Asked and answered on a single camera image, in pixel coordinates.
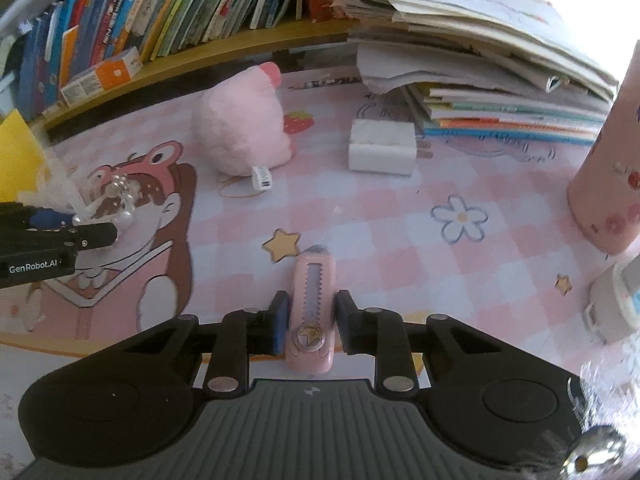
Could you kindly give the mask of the pearl ribbon hair accessory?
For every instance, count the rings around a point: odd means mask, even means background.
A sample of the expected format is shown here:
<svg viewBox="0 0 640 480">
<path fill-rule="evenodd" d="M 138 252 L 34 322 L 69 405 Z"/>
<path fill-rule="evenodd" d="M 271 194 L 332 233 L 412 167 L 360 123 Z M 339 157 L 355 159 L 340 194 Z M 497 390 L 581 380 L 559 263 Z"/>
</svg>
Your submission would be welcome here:
<svg viewBox="0 0 640 480">
<path fill-rule="evenodd" d="M 112 174 L 81 177 L 56 156 L 44 150 L 44 162 L 36 174 L 35 191 L 20 191 L 17 199 L 27 205 L 72 214 L 74 226 L 111 223 L 125 231 L 136 220 L 137 201 L 142 188 L 137 180 Z"/>
</svg>

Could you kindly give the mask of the pink utility knife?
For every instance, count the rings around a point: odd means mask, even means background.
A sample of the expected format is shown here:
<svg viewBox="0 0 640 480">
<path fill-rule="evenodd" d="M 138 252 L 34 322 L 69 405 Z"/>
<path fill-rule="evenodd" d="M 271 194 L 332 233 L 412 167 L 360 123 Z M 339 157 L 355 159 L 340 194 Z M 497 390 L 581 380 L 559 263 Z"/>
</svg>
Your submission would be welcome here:
<svg viewBox="0 0 640 480">
<path fill-rule="evenodd" d="M 322 375 L 332 367 L 335 278 L 335 259 L 325 247 L 311 246 L 296 257 L 285 344 L 286 362 L 296 373 Z"/>
</svg>

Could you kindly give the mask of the white power adapter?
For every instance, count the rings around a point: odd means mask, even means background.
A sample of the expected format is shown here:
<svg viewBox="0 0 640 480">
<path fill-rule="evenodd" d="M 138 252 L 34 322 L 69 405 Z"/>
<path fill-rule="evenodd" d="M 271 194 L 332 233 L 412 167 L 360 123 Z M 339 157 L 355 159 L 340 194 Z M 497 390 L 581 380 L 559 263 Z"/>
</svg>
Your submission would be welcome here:
<svg viewBox="0 0 640 480">
<path fill-rule="evenodd" d="M 416 128 L 412 122 L 355 119 L 350 129 L 348 168 L 410 177 L 416 166 Z"/>
</svg>

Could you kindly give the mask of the pink plush toy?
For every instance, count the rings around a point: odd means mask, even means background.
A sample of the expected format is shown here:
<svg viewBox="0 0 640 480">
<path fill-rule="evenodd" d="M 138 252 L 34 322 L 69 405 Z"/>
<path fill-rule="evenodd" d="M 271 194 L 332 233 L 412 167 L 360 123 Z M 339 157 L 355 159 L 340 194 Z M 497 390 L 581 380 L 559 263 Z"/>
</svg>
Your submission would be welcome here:
<svg viewBox="0 0 640 480">
<path fill-rule="evenodd" d="M 204 154 L 222 174 L 249 177 L 258 167 L 272 169 L 294 156 L 284 131 L 284 111 L 276 63 L 250 66 L 206 90 L 196 106 L 194 134 Z"/>
</svg>

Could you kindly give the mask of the yellow cardboard box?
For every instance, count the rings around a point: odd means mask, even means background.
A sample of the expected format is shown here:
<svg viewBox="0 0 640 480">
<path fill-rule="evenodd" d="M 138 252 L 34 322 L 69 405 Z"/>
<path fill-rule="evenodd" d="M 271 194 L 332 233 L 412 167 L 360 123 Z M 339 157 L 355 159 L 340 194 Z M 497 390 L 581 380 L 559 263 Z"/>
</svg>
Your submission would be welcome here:
<svg viewBox="0 0 640 480">
<path fill-rule="evenodd" d="M 2 203 L 42 203 L 51 171 L 42 145 L 16 108 L 1 123 L 0 171 Z"/>
</svg>

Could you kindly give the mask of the usmile box on shelf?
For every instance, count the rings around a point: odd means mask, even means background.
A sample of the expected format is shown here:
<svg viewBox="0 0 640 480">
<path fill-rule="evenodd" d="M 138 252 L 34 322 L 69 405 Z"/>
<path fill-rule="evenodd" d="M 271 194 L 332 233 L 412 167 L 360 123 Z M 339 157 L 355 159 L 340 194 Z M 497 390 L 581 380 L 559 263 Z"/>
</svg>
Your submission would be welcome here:
<svg viewBox="0 0 640 480">
<path fill-rule="evenodd" d="M 139 51 L 131 47 L 73 76 L 61 89 L 67 106 L 74 106 L 129 82 L 142 69 Z"/>
</svg>

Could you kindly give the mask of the white power strip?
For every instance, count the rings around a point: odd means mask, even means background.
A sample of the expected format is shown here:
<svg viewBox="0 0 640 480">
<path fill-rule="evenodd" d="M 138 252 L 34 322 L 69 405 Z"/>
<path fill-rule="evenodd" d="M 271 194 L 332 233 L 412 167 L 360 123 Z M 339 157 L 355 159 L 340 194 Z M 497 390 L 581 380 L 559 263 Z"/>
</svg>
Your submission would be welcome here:
<svg viewBox="0 0 640 480">
<path fill-rule="evenodd" d="M 639 257 L 614 263 L 590 286 L 584 318 L 605 344 L 639 330 Z"/>
</svg>

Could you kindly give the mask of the row of leaning books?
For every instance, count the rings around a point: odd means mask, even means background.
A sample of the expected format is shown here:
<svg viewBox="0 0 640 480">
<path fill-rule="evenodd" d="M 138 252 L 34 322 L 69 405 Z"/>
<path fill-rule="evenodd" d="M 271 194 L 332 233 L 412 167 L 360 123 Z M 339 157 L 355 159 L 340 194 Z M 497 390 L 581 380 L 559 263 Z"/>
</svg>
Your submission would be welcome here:
<svg viewBox="0 0 640 480">
<path fill-rule="evenodd" d="M 85 70 L 128 50 L 142 62 L 273 28 L 302 0 L 1 0 L 2 32 L 21 32 L 15 105 L 25 120 L 53 110 Z"/>
</svg>

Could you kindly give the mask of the pink cylindrical container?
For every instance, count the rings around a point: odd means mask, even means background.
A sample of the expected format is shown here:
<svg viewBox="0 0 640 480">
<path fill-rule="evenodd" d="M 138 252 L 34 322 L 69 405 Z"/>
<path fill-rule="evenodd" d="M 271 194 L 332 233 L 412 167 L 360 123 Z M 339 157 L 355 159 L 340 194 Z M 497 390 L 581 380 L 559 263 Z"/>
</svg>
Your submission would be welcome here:
<svg viewBox="0 0 640 480">
<path fill-rule="evenodd" d="M 570 212 L 590 242 L 609 254 L 639 236 L 639 52 L 608 118 L 567 188 Z"/>
</svg>

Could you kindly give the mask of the wooden bookshelf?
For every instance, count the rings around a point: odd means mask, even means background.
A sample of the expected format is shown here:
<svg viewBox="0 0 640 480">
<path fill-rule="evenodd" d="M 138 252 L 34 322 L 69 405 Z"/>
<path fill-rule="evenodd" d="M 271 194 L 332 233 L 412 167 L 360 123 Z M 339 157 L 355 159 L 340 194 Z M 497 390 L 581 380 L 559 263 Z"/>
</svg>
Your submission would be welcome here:
<svg viewBox="0 0 640 480">
<path fill-rule="evenodd" d="M 221 63 L 258 54 L 322 46 L 322 44 L 339 44 L 347 40 L 349 29 L 356 24 L 355 20 L 324 22 L 301 20 L 285 21 L 273 28 L 242 30 L 226 39 L 213 40 L 146 63 L 130 81 L 75 105 L 64 105 L 53 113 L 41 115 L 30 125 L 32 128 L 40 127 L 50 130 L 88 110 L 93 110 L 131 92 Z"/>
</svg>

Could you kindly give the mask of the stack of papers and books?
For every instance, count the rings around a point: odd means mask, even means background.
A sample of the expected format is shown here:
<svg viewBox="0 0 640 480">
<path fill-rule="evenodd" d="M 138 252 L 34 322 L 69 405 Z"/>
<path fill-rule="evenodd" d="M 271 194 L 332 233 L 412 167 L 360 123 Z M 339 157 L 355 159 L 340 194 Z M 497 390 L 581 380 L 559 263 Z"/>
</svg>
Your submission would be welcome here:
<svg viewBox="0 0 640 480">
<path fill-rule="evenodd" d="M 589 145 L 616 97 L 542 0 L 332 0 L 355 21 L 362 82 L 400 92 L 427 136 Z"/>
</svg>

